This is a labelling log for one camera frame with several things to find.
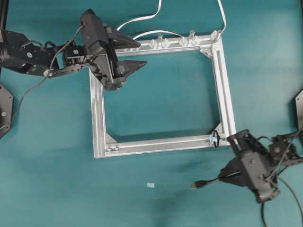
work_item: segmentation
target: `black clamp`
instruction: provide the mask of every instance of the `black clamp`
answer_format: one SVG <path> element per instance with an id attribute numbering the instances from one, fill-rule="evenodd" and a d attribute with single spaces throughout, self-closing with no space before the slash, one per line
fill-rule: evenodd
<path id="1" fill-rule="evenodd" d="M 218 131 L 217 130 L 214 130 L 213 131 L 213 137 L 216 137 L 217 138 L 217 141 L 214 141 L 214 147 L 215 148 L 218 148 L 219 147 L 219 144 L 220 144 L 220 139 L 221 139 L 221 136 L 219 135 Z"/>

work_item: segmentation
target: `aluminum extrusion bar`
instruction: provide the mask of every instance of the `aluminum extrusion bar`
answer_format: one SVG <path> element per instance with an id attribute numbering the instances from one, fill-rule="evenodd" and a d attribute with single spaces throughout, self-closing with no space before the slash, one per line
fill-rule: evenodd
<path id="1" fill-rule="evenodd" d="M 236 133 L 232 99 L 225 65 L 222 39 L 218 32 L 210 35 L 165 38 L 159 34 L 157 40 L 139 41 L 140 48 L 118 50 L 120 57 L 170 52 L 200 51 L 210 58 L 213 64 L 217 100 L 220 110 L 220 124 L 216 127 L 221 137 L 220 146 L 228 146 L 226 138 Z M 186 150 L 213 147 L 212 135 L 189 136 L 159 140 L 143 140 L 119 143 L 106 133 L 103 87 L 90 73 L 94 157 L 112 157 L 130 154 L 143 154 L 160 151 Z"/>

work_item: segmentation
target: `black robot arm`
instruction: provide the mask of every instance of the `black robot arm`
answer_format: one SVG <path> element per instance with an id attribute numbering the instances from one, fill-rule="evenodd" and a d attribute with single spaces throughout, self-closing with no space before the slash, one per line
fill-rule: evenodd
<path id="1" fill-rule="evenodd" d="M 280 191 L 277 185 L 276 170 L 280 166 L 303 163 L 291 142 L 298 133 L 277 135 L 266 149 L 248 130 L 240 131 L 227 138 L 235 158 L 229 161 L 217 178 L 209 181 L 196 181 L 193 188 L 203 188 L 214 181 L 248 187 L 256 196 L 258 203 L 274 199 Z"/>
<path id="2" fill-rule="evenodd" d="M 71 42 L 62 50 L 63 68 L 55 60 L 49 77 L 58 77 L 90 68 L 106 90 L 119 90 L 126 78 L 143 67 L 145 61 L 119 61 L 116 49 L 136 48 L 140 44 L 128 36 L 108 27 L 89 9 L 80 18 L 84 45 Z M 63 47 L 52 42 L 36 44 L 25 35 L 0 30 L 0 67 L 23 74 L 46 76 L 50 63 Z"/>

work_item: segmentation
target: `teal table surface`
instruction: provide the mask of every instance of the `teal table surface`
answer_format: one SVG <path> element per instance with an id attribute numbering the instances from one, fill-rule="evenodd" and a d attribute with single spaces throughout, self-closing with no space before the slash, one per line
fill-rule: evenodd
<path id="1" fill-rule="evenodd" d="M 61 44 L 92 8 L 112 27 L 154 12 L 157 0 L 11 0 L 7 30 Z M 238 131 L 274 136 L 296 130 L 293 97 L 303 88 L 299 0 L 224 0 L 223 35 Z M 165 29 L 203 35 L 222 27 L 216 0 L 164 0 L 153 19 L 128 35 Z M 82 44 L 81 36 L 76 39 Z M 129 57 L 148 61 L 121 91 L 105 95 L 107 131 L 119 141 L 209 133 L 219 122 L 212 66 L 199 52 Z M 15 97 L 41 78 L 2 70 Z M 87 70 L 49 79 L 24 100 L 0 140 L 1 227 L 258 227 L 260 206 L 247 188 L 211 179 L 234 157 L 230 148 L 93 158 Z M 303 166 L 283 177 L 303 201 Z M 154 183 L 154 188 L 147 187 Z M 300 226 L 287 188 L 266 204 L 268 225 Z"/>

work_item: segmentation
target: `small white paper scrap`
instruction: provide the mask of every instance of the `small white paper scrap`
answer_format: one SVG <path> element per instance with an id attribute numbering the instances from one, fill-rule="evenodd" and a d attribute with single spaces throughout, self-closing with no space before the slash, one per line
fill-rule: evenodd
<path id="1" fill-rule="evenodd" d="M 155 187 L 155 183 L 146 183 L 146 186 L 148 188 L 154 188 Z"/>

